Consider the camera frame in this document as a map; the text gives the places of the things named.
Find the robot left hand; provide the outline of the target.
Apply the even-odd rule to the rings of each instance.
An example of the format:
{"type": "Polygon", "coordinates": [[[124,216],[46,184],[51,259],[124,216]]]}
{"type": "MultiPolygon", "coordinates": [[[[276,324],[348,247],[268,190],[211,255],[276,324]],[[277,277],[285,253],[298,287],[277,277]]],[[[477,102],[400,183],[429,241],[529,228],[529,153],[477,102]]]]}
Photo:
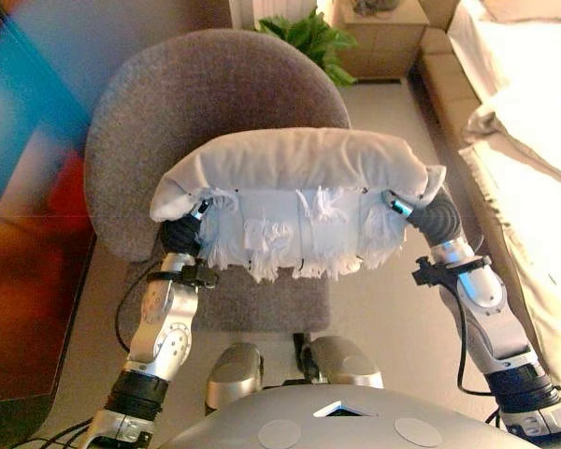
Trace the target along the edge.
{"type": "Polygon", "coordinates": [[[198,235],[202,219],[212,202],[211,198],[204,199],[179,219],[163,222],[160,237],[165,253],[198,257],[201,249],[198,235]]]}

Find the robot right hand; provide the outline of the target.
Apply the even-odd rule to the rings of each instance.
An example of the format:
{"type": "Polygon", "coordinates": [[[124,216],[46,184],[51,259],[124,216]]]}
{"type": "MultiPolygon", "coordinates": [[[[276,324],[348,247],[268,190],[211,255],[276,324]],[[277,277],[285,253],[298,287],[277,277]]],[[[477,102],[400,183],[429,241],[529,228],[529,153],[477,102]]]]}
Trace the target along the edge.
{"type": "Polygon", "coordinates": [[[381,197],[390,210],[401,215],[424,235],[430,247],[463,236],[459,211],[443,187],[427,205],[417,209],[391,190],[383,191],[381,197]]]}

